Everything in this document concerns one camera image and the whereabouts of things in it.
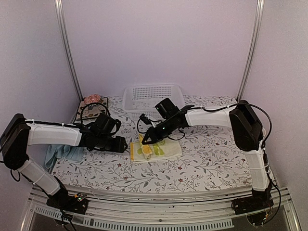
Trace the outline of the green and white towel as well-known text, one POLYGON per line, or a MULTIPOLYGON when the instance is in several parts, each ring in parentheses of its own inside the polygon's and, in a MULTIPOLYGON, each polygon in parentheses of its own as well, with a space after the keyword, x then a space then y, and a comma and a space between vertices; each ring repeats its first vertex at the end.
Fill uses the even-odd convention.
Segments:
POLYGON ((138 141, 130 143, 130 159, 133 162, 152 162, 182 157, 178 141, 164 139, 155 144, 142 145, 143 135, 138 134, 138 141))

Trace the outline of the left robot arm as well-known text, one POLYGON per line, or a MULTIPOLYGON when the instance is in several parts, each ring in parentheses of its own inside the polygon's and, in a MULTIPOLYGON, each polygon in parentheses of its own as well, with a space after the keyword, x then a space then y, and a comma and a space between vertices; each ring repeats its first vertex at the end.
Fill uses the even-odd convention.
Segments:
POLYGON ((0 137, 4 165, 17 171, 40 187, 61 208, 71 205, 71 197, 59 179, 47 172, 28 154, 33 146, 67 145, 88 151, 123 153, 127 148, 124 137, 116 133, 121 121, 99 115, 94 122, 66 124, 27 119, 17 113, 0 137))

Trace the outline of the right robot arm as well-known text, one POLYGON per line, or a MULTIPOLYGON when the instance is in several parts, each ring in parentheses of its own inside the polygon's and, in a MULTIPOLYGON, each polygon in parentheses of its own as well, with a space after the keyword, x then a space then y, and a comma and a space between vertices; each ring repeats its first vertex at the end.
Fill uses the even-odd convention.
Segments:
POLYGON ((252 196, 249 206, 259 210, 270 198, 272 183, 269 162, 265 153, 265 141, 269 133, 265 131, 254 109, 247 101, 221 108, 186 105, 179 109, 166 98, 156 105, 162 120, 154 121, 142 114, 139 119, 149 125, 144 132, 143 145, 155 144, 169 138, 175 130, 194 126, 219 126, 232 129, 233 139, 238 149, 243 151, 252 176, 252 196))

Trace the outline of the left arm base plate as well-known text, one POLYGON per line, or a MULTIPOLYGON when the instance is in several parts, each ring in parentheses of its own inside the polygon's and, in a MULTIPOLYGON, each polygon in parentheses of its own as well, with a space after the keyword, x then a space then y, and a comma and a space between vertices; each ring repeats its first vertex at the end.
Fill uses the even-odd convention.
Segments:
POLYGON ((47 206, 61 209, 63 211, 86 214, 89 200, 84 193, 78 193, 73 196, 64 192, 58 192, 55 195, 49 195, 46 202, 47 206))

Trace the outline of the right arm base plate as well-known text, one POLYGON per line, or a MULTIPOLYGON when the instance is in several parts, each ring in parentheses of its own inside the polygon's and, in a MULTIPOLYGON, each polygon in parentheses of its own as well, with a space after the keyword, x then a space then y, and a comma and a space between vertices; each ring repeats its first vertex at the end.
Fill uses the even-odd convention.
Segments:
POLYGON ((231 208, 236 215, 250 213, 261 209, 269 208, 274 205, 273 199, 262 197, 243 197, 232 200, 231 208))

